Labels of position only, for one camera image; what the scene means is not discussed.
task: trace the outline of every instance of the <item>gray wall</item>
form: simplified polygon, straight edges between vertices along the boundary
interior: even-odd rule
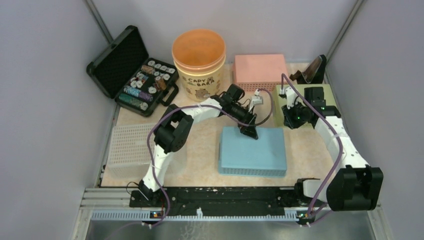
[[[154,58],[172,62],[172,43],[195,28],[224,38],[227,61],[236,54],[283,53],[309,62],[326,53],[355,0],[94,0],[113,37],[139,27]]]
[[[422,0],[367,1],[328,67],[353,142],[384,172],[380,199],[399,240],[423,239],[423,10]]]
[[[114,109],[85,73],[106,46],[82,0],[0,3],[0,239],[71,237]]]

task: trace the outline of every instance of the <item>blue box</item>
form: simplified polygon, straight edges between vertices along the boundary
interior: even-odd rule
[[[222,175],[282,178],[287,159],[281,127],[257,127],[258,140],[237,127],[225,126],[219,144],[218,172]]]

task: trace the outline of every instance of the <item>white basket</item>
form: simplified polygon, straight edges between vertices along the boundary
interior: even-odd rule
[[[109,155],[106,167],[113,178],[134,179],[146,175],[150,166],[147,136],[155,123],[115,126],[110,138]],[[155,135],[150,137],[150,147],[154,151]],[[174,154],[166,175],[180,174],[185,168],[187,148],[183,146]]]

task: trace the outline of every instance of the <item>white poker chip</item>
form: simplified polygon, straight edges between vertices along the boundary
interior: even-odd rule
[[[149,94],[155,94],[158,90],[156,90],[156,88],[154,86],[151,86],[148,88],[148,93]]]
[[[140,109],[145,111],[147,108],[149,107],[149,105],[146,102],[143,102],[140,104]]]
[[[136,84],[137,84],[137,88],[141,88],[143,86],[143,83],[140,80],[138,80]]]

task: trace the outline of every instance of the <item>bucket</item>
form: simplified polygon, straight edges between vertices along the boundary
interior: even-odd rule
[[[226,45],[209,29],[181,34],[172,45],[172,57],[187,96],[197,102],[222,91]]]

